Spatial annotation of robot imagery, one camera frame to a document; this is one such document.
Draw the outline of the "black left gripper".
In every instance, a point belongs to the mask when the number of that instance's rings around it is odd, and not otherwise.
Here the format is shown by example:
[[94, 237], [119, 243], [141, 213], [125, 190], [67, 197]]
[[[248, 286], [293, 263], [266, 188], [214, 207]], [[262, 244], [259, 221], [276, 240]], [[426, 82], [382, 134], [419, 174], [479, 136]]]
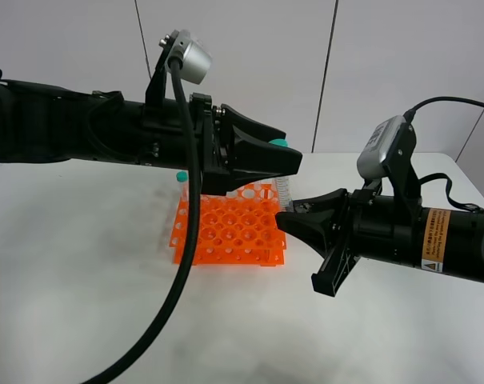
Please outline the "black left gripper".
[[284, 131], [256, 122], [227, 104], [215, 106], [206, 94], [192, 93], [189, 110], [197, 141], [202, 194], [225, 196], [252, 182], [298, 172], [302, 153], [270, 143], [285, 139]]

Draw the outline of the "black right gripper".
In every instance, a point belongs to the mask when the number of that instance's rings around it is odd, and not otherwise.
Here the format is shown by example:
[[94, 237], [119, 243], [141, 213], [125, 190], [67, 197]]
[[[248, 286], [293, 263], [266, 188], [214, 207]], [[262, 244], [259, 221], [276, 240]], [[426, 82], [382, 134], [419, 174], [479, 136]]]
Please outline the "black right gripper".
[[292, 211], [275, 215], [277, 227], [316, 251], [324, 260], [311, 281], [316, 293], [334, 297], [360, 256], [354, 244], [351, 194], [337, 189], [293, 201]]

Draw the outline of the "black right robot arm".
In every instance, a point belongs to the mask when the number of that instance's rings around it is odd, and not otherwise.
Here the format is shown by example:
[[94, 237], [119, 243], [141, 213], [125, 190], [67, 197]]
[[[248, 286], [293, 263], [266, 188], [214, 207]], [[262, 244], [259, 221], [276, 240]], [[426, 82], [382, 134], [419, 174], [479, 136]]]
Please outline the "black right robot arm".
[[484, 213], [411, 206], [368, 188], [296, 201], [277, 227], [323, 259], [314, 291], [333, 297], [360, 258], [484, 282]]

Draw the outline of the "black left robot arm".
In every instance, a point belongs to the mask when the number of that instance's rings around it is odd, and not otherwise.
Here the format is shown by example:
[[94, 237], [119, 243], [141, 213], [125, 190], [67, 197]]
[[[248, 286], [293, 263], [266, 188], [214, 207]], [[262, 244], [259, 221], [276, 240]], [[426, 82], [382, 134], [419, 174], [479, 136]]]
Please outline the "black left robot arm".
[[[302, 154], [277, 145], [283, 131], [194, 93], [186, 99], [202, 193], [224, 195], [266, 178], [296, 174]], [[119, 91], [84, 94], [7, 80], [0, 70], [0, 163], [93, 162], [185, 169], [176, 101], [131, 102]]]

